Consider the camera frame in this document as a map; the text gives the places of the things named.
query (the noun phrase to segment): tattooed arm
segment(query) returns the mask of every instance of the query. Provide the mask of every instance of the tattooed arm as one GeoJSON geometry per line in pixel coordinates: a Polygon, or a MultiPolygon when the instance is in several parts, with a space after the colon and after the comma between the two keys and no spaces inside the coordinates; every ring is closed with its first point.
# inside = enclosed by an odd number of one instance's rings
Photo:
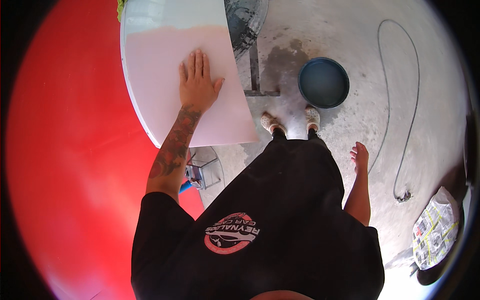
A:
{"type": "Polygon", "coordinates": [[[200,50],[188,57],[188,74],[180,64],[180,102],[177,120],[156,155],[148,175],[146,193],[164,192],[179,201],[180,186],[185,174],[187,150],[202,115],[212,106],[225,79],[212,84],[210,63],[200,50]]]}

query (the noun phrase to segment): white shoe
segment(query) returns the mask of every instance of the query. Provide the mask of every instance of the white shoe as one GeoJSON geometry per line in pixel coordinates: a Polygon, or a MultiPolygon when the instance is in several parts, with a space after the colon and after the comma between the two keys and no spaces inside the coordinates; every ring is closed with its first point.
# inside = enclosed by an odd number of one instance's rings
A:
{"type": "Polygon", "coordinates": [[[305,117],[307,119],[307,133],[310,125],[317,125],[317,132],[320,130],[320,114],[311,106],[305,108],[305,117]]]}
{"type": "Polygon", "coordinates": [[[278,127],[283,131],[285,136],[287,135],[287,130],[285,129],[285,127],[278,123],[276,118],[270,116],[267,112],[264,112],[264,114],[260,118],[260,123],[265,129],[268,130],[268,132],[270,132],[270,134],[273,133],[272,127],[278,127]]]}

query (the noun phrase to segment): green cloth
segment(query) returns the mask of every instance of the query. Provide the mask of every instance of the green cloth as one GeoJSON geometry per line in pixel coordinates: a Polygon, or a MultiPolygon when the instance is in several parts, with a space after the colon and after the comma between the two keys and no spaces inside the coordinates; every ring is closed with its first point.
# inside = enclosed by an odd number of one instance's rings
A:
{"type": "Polygon", "coordinates": [[[117,12],[118,12],[118,20],[119,22],[121,21],[121,12],[123,11],[123,6],[125,5],[125,3],[127,3],[127,0],[117,0],[117,12]]]}

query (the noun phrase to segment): tattoo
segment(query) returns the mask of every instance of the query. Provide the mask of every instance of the tattoo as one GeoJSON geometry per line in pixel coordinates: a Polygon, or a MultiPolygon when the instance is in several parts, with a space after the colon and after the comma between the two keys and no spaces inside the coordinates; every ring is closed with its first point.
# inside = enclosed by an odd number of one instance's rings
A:
{"type": "Polygon", "coordinates": [[[149,178],[169,175],[181,166],[181,163],[175,162],[178,157],[186,159],[187,139],[193,134],[193,128],[202,115],[199,111],[190,111],[192,106],[187,105],[180,109],[177,120],[156,155],[149,178]]]}

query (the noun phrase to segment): concrete floor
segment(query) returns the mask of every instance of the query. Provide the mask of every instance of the concrete floor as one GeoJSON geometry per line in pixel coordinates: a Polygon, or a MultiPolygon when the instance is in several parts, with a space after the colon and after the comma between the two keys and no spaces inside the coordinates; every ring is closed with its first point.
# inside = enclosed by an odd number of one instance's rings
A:
{"type": "MultiPolygon", "coordinates": [[[[270,0],[257,43],[262,89],[279,88],[281,97],[247,99],[260,142],[213,147],[223,167],[223,174],[221,169],[214,173],[225,180],[200,191],[204,206],[271,140],[260,125],[264,111],[278,117],[289,139],[306,139],[303,111],[307,103],[298,90],[298,71],[311,58],[329,57],[347,71],[350,92],[339,107],[319,110],[320,136],[342,174],[344,201],[355,179],[348,153],[356,141],[369,150],[370,225],[378,229],[383,261],[387,263],[411,245],[412,226],[440,184],[453,188],[453,179],[463,172],[456,167],[462,164],[467,91],[453,43],[442,23],[428,4],[419,0],[270,0]],[[388,100],[377,30],[385,19],[405,28],[420,65],[418,111],[396,187],[397,194],[407,189],[413,198],[401,204],[392,189],[415,109],[418,67],[407,34],[396,24],[384,24],[380,44],[391,116],[379,152],[388,100]]],[[[250,89],[249,65],[248,54],[238,62],[244,89],[250,89]]],[[[201,157],[207,150],[197,151],[201,157]]]]}

